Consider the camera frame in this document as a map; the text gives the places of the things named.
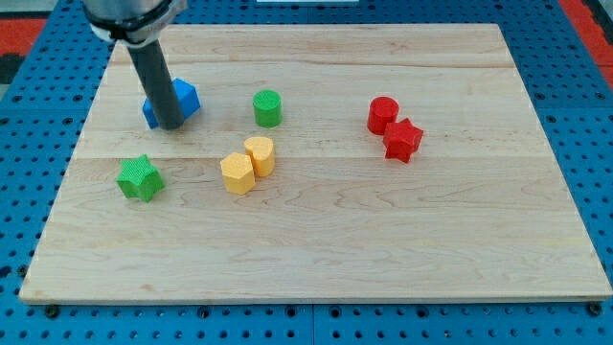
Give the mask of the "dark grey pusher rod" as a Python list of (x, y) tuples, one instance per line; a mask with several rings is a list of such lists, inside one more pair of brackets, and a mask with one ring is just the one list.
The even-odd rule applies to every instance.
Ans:
[(128, 48), (158, 126), (174, 130), (184, 123), (180, 102), (158, 40), (140, 48)]

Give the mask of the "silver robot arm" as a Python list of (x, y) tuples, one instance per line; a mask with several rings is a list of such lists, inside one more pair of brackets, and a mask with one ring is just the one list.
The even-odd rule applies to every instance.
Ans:
[(82, 7), (95, 35), (127, 48), (158, 126), (181, 127), (184, 115), (159, 37), (188, 1), (83, 0)]

